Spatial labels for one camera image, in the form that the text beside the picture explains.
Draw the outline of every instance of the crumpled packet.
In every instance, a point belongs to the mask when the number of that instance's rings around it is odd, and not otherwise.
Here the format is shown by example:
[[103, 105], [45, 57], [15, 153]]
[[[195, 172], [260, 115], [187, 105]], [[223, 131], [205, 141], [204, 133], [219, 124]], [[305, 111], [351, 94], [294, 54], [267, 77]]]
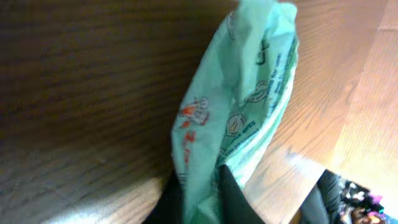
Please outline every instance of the crumpled packet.
[[217, 167], [243, 189], [270, 143], [293, 89], [296, 12], [241, 1], [213, 36], [172, 128], [184, 223], [222, 222]]

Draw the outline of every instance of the wooden floor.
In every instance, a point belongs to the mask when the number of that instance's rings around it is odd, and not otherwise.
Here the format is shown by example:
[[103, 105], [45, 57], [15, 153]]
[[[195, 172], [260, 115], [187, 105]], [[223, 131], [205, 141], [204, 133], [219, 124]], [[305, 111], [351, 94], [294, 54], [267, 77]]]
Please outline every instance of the wooden floor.
[[[360, 55], [372, 52], [375, 39], [396, 40], [376, 37], [387, 1], [361, 2], [297, 2], [302, 44], [292, 101], [244, 191], [269, 223], [288, 222], [323, 171], [294, 152], [331, 165], [325, 158], [334, 156], [348, 111], [355, 111], [345, 102], [358, 82], [365, 88], [373, 81], [345, 74], [361, 73]], [[169, 131], [179, 103], [235, 6], [0, 2], [0, 223], [142, 221], [172, 170]], [[352, 118], [342, 135], [368, 117]]]

